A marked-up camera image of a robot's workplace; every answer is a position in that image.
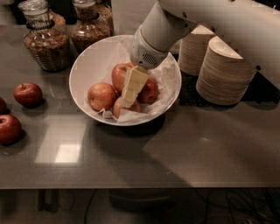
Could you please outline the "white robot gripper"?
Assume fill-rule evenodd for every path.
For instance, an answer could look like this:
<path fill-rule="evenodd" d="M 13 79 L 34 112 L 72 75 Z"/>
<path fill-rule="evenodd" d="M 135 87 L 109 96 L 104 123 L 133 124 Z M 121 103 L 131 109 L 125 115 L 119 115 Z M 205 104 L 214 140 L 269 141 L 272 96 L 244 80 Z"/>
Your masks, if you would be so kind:
<path fill-rule="evenodd" d="M 149 78 L 146 69 L 158 67 L 167 57 L 169 49 L 161 30 L 140 25 L 130 44 L 129 57 L 137 66 L 128 70 L 125 75 L 124 87 L 120 103 L 125 108 L 130 108 L 136 101 Z"/>

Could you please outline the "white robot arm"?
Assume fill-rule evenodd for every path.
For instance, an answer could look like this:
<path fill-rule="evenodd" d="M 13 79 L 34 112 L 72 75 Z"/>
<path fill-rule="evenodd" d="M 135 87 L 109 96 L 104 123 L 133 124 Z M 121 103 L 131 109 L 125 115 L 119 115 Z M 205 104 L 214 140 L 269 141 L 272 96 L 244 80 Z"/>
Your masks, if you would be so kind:
<path fill-rule="evenodd" d="M 262 0 L 157 0 L 136 30 L 129 57 L 158 67 L 197 25 L 211 29 L 256 70 L 244 101 L 279 103 L 280 12 Z"/>

